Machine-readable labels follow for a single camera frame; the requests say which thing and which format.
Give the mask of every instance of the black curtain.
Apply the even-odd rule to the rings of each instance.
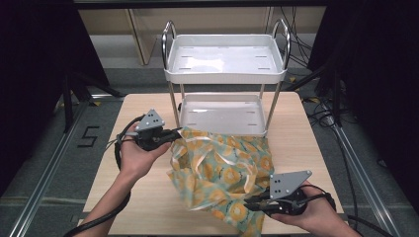
[[[365,0],[347,47],[326,68],[318,91],[331,90],[334,72],[346,83],[350,106],[380,158],[419,213],[419,14],[414,0]],[[345,33],[345,8],[328,8],[314,45],[310,69],[327,62],[333,39]]]
[[[71,72],[109,85],[78,11],[69,4],[52,7],[29,0],[1,1],[0,195],[31,157],[62,94],[65,75],[80,100],[90,98],[86,85]]]

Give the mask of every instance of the human hand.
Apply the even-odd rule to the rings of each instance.
[[[128,131],[134,131],[136,124]],[[126,137],[121,145],[121,172],[120,174],[128,177],[133,182],[144,177],[151,169],[154,161],[163,155],[170,147],[170,142],[164,143],[158,148],[145,151],[141,149],[131,137]]]
[[[310,185],[310,182],[305,181],[303,185]],[[313,187],[304,187],[302,190],[308,197],[321,194],[320,190]],[[284,224],[298,226],[316,236],[359,236],[323,197],[310,201],[301,215],[275,213],[271,215],[271,218]]]

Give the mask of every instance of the yellow patterned bag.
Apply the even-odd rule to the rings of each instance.
[[[236,227],[242,236],[260,236],[265,214],[250,211],[245,198],[269,186],[274,174],[268,139],[228,136],[184,127],[172,145],[168,172],[190,210],[206,210]]]

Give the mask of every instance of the tabletop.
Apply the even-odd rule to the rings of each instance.
[[[265,92],[264,111],[270,109],[274,93]],[[164,128],[174,128],[175,120],[169,94],[131,94],[126,96],[115,123],[113,140],[134,118],[150,109],[165,120]],[[311,170],[309,180],[335,197],[337,211],[343,213],[329,172],[318,148],[298,94],[281,92],[267,138],[276,174]],[[127,207],[118,215],[110,234],[136,235],[228,235],[237,234],[232,226],[204,211],[187,210],[167,176],[171,152],[161,156],[150,172],[132,189]],[[89,212],[111,186],[118,173],[113,148],[104,153],[97,176],[86,201]],[[265,218],[262,234],[305,233],[300,228]]]

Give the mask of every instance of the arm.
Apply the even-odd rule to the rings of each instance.
[[[164,154],[169,147],[170,143],[165,143],[157,149],[147,152],[138,147],[134,141],[123,142],[121,147],[121,171],[82,224],[97,219],[120,205],[136,181],[148,173],[154,161]],[[76,236],[106,236],[113,223],[114,218]]]
[[[315,188],[305,187],[302,189],[308,197],[321,194],[321,191]],[[281,221],[284,224],[298,226],[316,236],[360,236],[339,217],[325,198],[310,201],[307,204],[307,209],[301,215],[272,214],[271,218]]]

